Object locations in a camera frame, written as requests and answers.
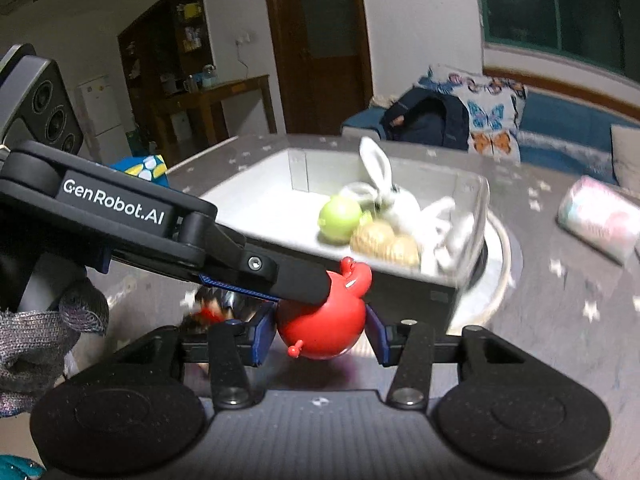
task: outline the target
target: gray glove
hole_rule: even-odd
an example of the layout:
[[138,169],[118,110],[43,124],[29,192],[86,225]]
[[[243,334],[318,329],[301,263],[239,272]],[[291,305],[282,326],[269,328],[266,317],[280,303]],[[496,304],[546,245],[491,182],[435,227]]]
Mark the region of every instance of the gray glove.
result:
[[28,412],[62,375],[80,333],[103,335],[104,295],[88,278],[69,285],[57,310],[0,312],[0,417]]

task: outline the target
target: red toy pig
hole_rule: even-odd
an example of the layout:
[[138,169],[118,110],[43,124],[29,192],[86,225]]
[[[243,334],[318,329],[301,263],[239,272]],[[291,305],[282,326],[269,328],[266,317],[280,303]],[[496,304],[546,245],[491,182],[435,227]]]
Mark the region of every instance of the red toy pig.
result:
[[323,306],[281,301],[276,311],[278,333],[291,357],[331,359],[351,348],[362,331],[366,310],[362,297],[371,286],[371,269],[346,257],[342,275],[327,271],[331,292]]

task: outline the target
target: bottle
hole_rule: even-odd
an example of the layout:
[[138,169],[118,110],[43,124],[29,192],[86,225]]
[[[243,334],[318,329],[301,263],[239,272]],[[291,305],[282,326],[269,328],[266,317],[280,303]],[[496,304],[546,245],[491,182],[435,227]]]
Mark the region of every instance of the bottle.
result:
[[215,65],[205,65],[202,69],[202,88],[211,88],[218,82],[218,70]]

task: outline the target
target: electric cord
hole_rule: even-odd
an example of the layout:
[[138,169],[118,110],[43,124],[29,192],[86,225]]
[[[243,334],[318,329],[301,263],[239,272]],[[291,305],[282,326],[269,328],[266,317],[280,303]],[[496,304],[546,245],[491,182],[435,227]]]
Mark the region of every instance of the electric cord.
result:
[[249,77],[249,66],[247,65],[247,63],[242,61],[240,57],[240,43],[238,41],[236,41],[236,54],[238,56],[238,63],[240,63],[242,66],[246,68],[246,73],[244,75],[244,78],[247,79]]

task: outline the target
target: window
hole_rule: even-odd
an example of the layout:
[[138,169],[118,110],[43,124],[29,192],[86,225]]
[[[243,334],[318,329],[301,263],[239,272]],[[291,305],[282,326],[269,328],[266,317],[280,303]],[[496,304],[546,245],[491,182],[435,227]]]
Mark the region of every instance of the window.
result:
[[485,39],[571,57],[640,82],[640,0],[482,0]]

